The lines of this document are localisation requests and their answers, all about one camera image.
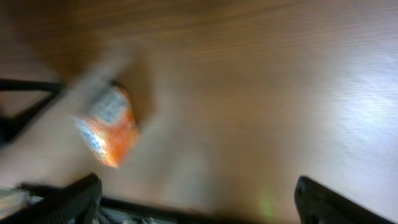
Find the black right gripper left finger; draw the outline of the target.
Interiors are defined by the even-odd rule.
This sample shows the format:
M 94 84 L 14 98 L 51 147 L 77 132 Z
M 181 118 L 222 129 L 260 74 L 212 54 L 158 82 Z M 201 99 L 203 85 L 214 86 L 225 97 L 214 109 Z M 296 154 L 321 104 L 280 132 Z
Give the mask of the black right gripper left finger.
M 1 223 L 68 223 L 71 220 L 75 223 L 92 223 L 101 198 L 101 180 L 96 174 L 91 173 L 2 219 Z

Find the orange small box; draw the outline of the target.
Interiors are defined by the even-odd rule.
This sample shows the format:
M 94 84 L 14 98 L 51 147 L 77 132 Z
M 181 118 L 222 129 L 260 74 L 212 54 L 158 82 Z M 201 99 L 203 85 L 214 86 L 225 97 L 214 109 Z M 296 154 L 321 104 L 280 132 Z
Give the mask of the orange small box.
M 105 166 L 118 168 L 139 137 L 130 97 L 118 82 L 92 96 L 72 119 L 85 144 Z

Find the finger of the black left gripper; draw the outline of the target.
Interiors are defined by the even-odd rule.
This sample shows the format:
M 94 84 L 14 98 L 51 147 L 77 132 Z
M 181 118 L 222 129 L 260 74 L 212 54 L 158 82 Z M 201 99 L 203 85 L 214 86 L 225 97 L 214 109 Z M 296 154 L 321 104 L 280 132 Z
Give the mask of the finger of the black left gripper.
M 1 146 L 18 137 L 62 92 L 60 82 L 1 79 Z

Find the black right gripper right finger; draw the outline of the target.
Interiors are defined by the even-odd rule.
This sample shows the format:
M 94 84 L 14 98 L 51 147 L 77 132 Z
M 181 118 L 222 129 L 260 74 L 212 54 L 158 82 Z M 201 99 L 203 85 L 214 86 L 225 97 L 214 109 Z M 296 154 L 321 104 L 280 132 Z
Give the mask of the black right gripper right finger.
M 298 178 L 294 200 L 304 224 L 394 224 L 304 175 Z

